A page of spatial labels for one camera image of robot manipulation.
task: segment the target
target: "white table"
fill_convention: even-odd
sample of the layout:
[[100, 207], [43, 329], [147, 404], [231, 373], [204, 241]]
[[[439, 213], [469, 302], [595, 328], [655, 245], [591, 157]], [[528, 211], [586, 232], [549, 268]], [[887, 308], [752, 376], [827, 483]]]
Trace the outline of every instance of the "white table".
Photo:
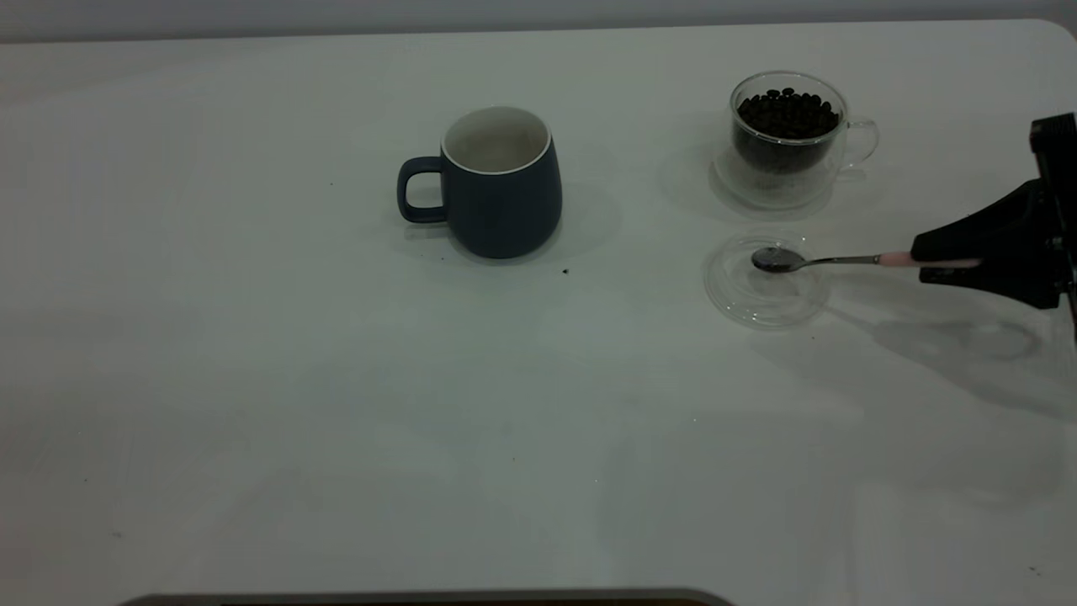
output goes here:
[[[792, 225], [821, 253], [994, 201], [1077, 108], [1077, 43], [1033, 20], [0, 47], [0, 602], [1074, 604], [1065, 314], [872, 268], [793, 332], [707, 298], [753, 224], [710, 192], [713, 125], [775, 68], [883, 132]], [[393, 199], [488, 103], [558, 143], [562, 228], [526, 262]]]

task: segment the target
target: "double-walled glass cup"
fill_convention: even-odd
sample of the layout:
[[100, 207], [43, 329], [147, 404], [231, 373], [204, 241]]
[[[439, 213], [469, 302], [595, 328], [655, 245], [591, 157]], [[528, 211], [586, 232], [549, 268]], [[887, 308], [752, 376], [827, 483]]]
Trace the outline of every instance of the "double-walled glass cup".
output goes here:
[[[760, 131], [739, 112], [756, 95], [793, 88], [796, 94], [817, 95], [838, 114], [838, 125], [810, 139], [781, 138]], [[768, 71], [741, 82], [729, 97], [719, 126], [714, 170], [739, 201], [763, 210], [793, 210], [822, 196], [838, 172], [867, 159], [879, 145], [879, 128], [867, 118], [851, 118], [849, 102], [826, 82], [794, 71]], [[852, 129], [863, 130], [868, 144], [847, 153]]]

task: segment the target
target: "spoon handle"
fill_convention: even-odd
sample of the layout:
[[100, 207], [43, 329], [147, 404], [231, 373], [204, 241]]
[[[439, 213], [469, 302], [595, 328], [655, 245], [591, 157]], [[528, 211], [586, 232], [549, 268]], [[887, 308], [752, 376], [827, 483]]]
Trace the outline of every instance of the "spoon handle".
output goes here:
[[864, 256], [831, 256], [809, 260], [803, 266], [822, 265], [824, 263], [849, 265], [881, 265], [883, 267], [938, 267], [949, 269], [968, 269], [982, 262], [981, 258], [959, 258], [956, 260], [915, 260], [908, 252], [883, 252], [882, 254], [866, 254]]
[[876, 263], [884, 267], [938, 267], [941, 269], [968, 269], [983, 262], [982, 258], [957, 258], [954, 260], [915, 260], [908, 252], [885, 252], [876, 256]]

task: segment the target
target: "white wall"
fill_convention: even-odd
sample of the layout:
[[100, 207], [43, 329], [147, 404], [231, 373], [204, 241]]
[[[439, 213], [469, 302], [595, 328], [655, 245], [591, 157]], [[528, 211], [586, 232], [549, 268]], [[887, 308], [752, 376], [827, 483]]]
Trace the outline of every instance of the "white wall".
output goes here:
[[1019, 16], [1077, 0], [0, 0], [0, 42]]

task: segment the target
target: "metal spoon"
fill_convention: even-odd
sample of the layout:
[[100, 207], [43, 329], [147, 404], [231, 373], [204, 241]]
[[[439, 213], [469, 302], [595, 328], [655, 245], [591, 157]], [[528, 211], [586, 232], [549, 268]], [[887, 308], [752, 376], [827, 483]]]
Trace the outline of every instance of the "metal spoon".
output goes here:
[[831, 256], [828, 258], [815, 258], [808, 260], [800, 253], [787, 248], [768, 245], [752, 253], [752, 264], [756, 268], [771, 273], [787, 273], [796, 271], [811, 265], [822, 265], [825, 263], [843, 263], [854, 265], [882, 265], [884, 267], [941, 267], [952, 269], [967, 269], [975, 267], [982, 262], [980, 258], [961, 258], [957, 260], [914, 260], [908, 252], [884, 252], [882, 254], [870, 254], [867, 256]]

